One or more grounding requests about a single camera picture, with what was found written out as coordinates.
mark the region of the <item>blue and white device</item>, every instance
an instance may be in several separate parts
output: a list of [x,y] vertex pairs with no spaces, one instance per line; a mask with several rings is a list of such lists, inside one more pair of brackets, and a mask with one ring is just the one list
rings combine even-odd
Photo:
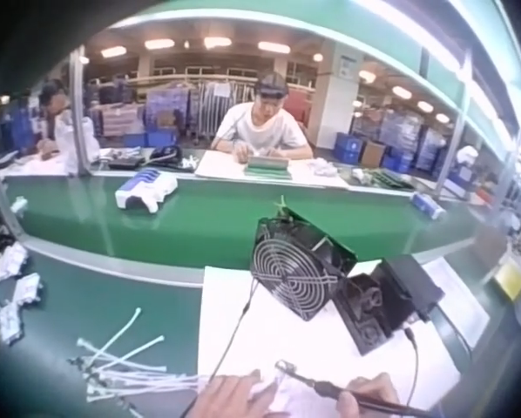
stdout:
[[414,193],[410,198],[411,204],[429,218],[439,219],[446,211],[431,196],[423,193]]
[[177,189],[177,178],[170,172],[147,168],[127,180],[116,192],[115,201],[120,209],[127,209],[133,200],[142,202],[148,212],[156,213],[159,204]]

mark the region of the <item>hand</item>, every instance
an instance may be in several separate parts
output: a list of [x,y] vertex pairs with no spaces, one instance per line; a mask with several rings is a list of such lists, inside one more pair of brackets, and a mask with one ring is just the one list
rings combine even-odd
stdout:
[[268,150],[268,156],[272,158],[287,158],[286,153],[282,150],[277,150],[275,148],[271,148]]
[[281,418],[282,415],[268,413],[276,385],[249,399],[253,385],[260,381],[258,372],[244,377],[215,377],[197,398],[188,418]]
[[[386,373],[379,374],[375,379],[369,380],[359,377],[351,381],[348,390],[352,390],[359,394],[366,394],[381,401],[398,403],[398,394],[392,385],[390,376]],[[340,418],[369,418],[369,417],[384,417],[385,415],[366,411],[359,408],[355,397],[350,392],[342,392],[340,399],[336,405],[336,409],[340,413]]]
[[251,148],[244,142],[238,142],[233,146],[233,155],[237,158],[237,162],[245,164],[251,155]]

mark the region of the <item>white t-shirt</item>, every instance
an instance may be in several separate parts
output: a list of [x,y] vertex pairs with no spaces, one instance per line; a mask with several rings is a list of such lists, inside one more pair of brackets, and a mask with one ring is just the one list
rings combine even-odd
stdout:
[[249,102],[237,104],[227,111],[216,138],[242,140],[259,152],[269,148],[299,148],[307,144],[303,131],[287,111],[280,109],[263,126],[255,126],[252,109],[253,102]]

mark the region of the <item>cooling fan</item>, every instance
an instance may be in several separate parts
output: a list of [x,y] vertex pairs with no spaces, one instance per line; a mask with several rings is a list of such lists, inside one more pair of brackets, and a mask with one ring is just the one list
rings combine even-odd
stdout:
[[257,225],[251,274],[303,320],[324,308],[356,262],[352,252],[287,207]]

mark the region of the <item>yellow object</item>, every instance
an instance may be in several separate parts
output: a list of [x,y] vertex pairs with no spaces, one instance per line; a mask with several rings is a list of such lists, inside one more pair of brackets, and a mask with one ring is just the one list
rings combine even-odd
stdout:
[[509,258],[498,270],[494,280],[512,301],[516,300],[521,292],[521,266]]

